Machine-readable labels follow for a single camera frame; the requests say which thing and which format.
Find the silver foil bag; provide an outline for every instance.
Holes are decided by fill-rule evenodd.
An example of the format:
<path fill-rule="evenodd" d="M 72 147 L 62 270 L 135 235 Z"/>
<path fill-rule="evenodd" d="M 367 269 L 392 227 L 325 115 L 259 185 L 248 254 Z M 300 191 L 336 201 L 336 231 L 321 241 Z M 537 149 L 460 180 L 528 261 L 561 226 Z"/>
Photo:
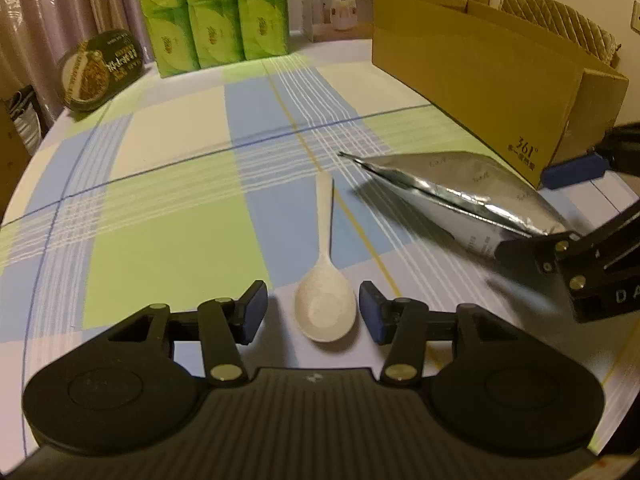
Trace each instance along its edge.
<path fill-rule="evenodd" d="M 340 153 L 398 194 L 467 249 L 493 256 L 503 240 L 567 231 L 532 187 L 485 155 Z"/>

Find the spoon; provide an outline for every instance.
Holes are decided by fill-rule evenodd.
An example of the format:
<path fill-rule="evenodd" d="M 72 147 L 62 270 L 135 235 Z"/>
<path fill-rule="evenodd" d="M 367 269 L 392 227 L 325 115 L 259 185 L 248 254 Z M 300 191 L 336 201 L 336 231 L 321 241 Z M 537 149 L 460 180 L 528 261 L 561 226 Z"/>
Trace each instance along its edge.
<path fill-rule="evenodd" d="M 351 284 L 331 263 L 331 216 L 334 180 L 321 171 L 316 176 L 318 204 L 318 261 L 296 290 L 294 315 L 302 333 L 328 343 L 343 337 L 356 319 L 356 298 Z"/>

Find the power outlet plate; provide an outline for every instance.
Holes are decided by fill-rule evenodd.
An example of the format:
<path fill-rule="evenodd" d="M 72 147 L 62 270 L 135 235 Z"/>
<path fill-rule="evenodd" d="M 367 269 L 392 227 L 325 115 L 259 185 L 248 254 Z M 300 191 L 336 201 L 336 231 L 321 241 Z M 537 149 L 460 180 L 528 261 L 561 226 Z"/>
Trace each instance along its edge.
<path fill-rule="evenodd" d="M 640 34 L 640 2 L 634 2 L 634 13 L 631 16 L 631 28 Z"/>

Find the plaid tablecloth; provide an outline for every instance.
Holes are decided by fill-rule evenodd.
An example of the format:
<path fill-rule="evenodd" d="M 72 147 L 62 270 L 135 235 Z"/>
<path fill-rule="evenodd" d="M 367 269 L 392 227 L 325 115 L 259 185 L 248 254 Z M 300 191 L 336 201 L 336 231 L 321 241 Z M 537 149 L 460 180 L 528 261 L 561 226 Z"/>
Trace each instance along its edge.
<path fill-rule="evenodd" d="M 333 260 L 354 290 L 373 280 L 389 297 L 435 310 L 478 303 L 580 361 L 607 394 L 592 442 L 600 450 L 639 389 L 639 315 L 576 324 L 558 282 L 471 257 L 338 150 L 492 155 L 374 67 L 369 41 L 306 44 L 166 80 L 149 68 L 83 120 L 62 115 L 0 229 L 0 469 L 35 448 L 20 410 L 29 378 L 149 303 L 191 310 L 262 279 L 271 304 L 256 341 L 241 349 L 250 369 L 379 373 L 385 349 L 361 321 L 324 346 L 294 324 L 293 292 L 318 250 L 321 168 L 335 179 Z M 586 229 L 636 199 L 613 174 L 545 196 Z M 179 344 L 176 359 L 202 373 L 197 345 Z M 425 373 L 450 359 L 450 346 L 430 345 Z"/>

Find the shiny curtain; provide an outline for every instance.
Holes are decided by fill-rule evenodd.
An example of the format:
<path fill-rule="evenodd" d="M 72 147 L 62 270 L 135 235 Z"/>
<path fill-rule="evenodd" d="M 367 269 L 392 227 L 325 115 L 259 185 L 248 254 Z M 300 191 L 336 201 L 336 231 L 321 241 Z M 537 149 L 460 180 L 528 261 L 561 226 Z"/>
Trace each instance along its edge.
<path fill-rule="evenodd" d="M 51 124 L 62 111 L 58 61 L 112 28 L 130 30 L 153 59 L 139 0 L 0 0 L 0 98 L 32 84 Z"/>

